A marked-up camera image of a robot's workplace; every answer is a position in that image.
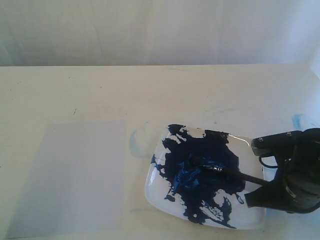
paintbrush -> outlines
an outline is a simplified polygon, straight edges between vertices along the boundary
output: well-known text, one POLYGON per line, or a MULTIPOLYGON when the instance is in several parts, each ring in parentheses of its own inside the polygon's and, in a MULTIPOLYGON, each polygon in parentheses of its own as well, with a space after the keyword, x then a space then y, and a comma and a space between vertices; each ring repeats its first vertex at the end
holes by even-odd
POLYGON ((195 157, 195 156, 191 157, 190 162, 192 164, 194 164, 195 166, 198 166, 198 167, 201 167, 201 168, 204 168, 207 170, 211 170, 213 172, 228 174, 232 177, 236 177, 238 179, 241 179, 241 180, 244 180, 247 182, 251 182, 254 184, 265 185, 265 184, 269 183, 268 181, 263 180, 261 178, 250 176, 250 175, 244 174, 242 172, 234 172, 234 171, 232 171, 228 168, 225 168, 225 167, 221 167, 221 166, 214 165, 214 164, 210 164, 210 165, 204 164, 203 161, 201 160, 201 158, 199 158, 199 157, 195 157))

tabletop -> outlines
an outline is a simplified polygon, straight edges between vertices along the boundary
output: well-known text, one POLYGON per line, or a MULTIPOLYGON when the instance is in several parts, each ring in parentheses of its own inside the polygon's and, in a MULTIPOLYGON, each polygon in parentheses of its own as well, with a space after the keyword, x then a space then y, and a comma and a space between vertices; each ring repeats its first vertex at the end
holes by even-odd
POLYGON ((262 228, 222 229, 157 210, 144 185, 168 124, 255 138, 319 127, 319 105, 320 81, 306 64, 0 67, 0 238, 48 129, 124 119, 122 225, 37 239, 316 239, 319 210, 268 209, 262 228))

black cable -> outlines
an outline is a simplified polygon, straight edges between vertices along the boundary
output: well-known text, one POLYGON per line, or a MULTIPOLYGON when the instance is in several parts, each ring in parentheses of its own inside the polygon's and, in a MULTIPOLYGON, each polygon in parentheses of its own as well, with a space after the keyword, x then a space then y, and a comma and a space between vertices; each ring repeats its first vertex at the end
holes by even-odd
POLYGON ((259 162, 262 164, 262 166, 264 166, 264 167, 266 167, 266 168, 269 168, 269 169, 277 169, 277 168, 278 168, 277 165, 276 165, 276 166, 271 166, 271 165, 265 164, 265 163, 262 161, 262 158, 263 158, 263 156, 259 156, 259 162))

white paper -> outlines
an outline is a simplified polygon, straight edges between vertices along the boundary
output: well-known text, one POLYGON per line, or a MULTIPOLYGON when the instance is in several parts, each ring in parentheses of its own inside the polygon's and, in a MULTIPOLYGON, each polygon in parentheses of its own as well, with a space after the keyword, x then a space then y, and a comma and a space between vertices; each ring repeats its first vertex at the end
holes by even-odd
POLYGON ((125 137, 124 120, 61 124, 47 132, 7 238, 120 227, 125 137))

white plate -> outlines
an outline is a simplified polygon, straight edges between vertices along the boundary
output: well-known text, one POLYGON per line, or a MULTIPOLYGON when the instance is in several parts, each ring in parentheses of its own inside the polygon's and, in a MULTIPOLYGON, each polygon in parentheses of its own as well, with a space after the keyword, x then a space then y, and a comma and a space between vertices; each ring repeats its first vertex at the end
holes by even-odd
POLYGON ((159 210, 194 223, 232 229, 258 228, 264 222, 266 210, 248 208, 244 194, 259 185, 203 170, 189 161, 190 156, 215 160, 263 179, 263 167, 251 150, 251 139, 229 134, 226 143, 220 135, 211 130, 169 125, 151 160, 145 197, 159 210))

